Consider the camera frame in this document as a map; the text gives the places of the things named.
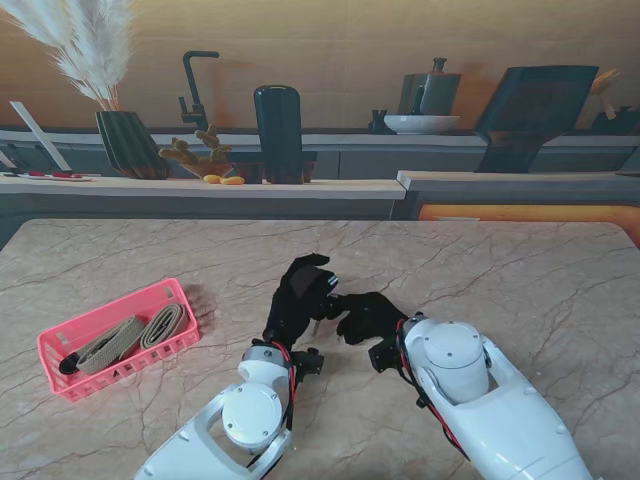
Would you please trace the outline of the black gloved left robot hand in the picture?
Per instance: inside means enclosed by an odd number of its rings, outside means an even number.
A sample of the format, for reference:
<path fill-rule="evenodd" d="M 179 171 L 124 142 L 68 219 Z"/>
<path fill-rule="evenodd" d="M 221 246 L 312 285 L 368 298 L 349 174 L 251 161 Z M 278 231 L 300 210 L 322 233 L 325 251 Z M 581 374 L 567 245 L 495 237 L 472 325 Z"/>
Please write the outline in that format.
<path fill-rule="evenodd" d="M 263 340 L 291 350 L 312 319 L 326 317 L 329 295 L 338 283 L 334 272 L 323 269 L 326 255 L 312 253 L 296 258 L 275 290 Z"/>

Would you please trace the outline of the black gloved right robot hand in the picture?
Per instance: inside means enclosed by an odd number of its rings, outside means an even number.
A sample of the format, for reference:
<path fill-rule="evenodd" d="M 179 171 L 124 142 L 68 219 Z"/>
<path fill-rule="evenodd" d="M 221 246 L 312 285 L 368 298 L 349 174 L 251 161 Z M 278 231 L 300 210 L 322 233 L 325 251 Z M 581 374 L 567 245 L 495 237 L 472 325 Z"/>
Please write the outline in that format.
<path fill-rule="evenodd" d="M 336 333 L 346 344 L 357 345 L 372 338 L 389 338 L 399 322 L 408 319 L 380 292 L 337 295 L 329 302 L 326 319 L 341 315 Z"/>

